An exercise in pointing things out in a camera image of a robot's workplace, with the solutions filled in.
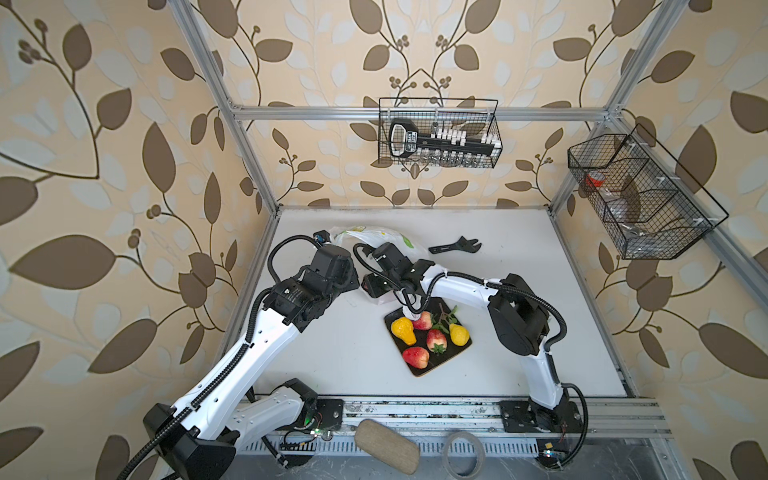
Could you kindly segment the white plastic bag lemon print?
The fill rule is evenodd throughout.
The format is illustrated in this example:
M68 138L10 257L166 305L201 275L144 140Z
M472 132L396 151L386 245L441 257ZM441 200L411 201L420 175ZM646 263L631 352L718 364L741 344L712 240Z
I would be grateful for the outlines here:
M385 227L363 225L346 228L333 227L330 234L332 243L338 246L353 247L357 243L364 243L376 248L386 242L391 242L412 262L419 259L428 260L430 257L427 249L417 241Z

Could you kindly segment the yellow fake pear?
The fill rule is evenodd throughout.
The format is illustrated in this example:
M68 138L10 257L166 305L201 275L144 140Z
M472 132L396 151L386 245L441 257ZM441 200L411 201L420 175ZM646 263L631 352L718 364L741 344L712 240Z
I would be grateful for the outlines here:
M390 326L390 331L407 346L415 345L417 342L413 322L406 317L394 320Z

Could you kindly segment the green leafy sprig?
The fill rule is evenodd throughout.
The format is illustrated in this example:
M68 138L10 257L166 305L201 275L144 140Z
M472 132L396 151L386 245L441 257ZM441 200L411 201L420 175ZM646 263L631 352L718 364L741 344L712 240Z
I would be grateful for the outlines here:
M452 325L458 324L458 319L455 315L456 309L450 310L445 305L440 303L438 305L440 311L435 315L434 327L446 335L450 334Z

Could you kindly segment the small yellow fake lemon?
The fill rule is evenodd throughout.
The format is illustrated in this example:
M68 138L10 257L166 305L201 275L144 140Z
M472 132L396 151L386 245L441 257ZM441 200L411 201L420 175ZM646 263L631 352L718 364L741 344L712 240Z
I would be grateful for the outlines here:
M462 325L451 324L449 326L451 342L457 347L465 346L470 340L469 331Z

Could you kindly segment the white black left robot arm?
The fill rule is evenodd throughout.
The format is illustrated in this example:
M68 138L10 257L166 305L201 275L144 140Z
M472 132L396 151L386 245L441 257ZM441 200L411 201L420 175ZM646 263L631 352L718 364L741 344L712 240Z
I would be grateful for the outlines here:
M171 405L156 404L143 423L148 443L127 462L127 479L155 452L176 478L219 479L236 456L244 429L228 426L236 407L281 350L341 294L360 283L351 253L331 242L329 232L306 236L312 261L285 279L270 275L273 286L256 295L244 332L209 373Z

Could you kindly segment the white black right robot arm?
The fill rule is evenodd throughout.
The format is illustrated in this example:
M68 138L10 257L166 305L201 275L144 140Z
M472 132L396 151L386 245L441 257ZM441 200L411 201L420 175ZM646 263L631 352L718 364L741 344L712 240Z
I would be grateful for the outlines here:
M471 335L449 304L474 307L487 312L497 339L518 356L527 381L526 400L499 404L505 431L587 432L584 395L560 381L551 355L552 346L567 334L566 322L521 276L487 280L430 260L413 262L391 243L357 243L352 251L368 272L364 291L372 298L391 292L401 305L386 320L411 370L427 371L469 345Z

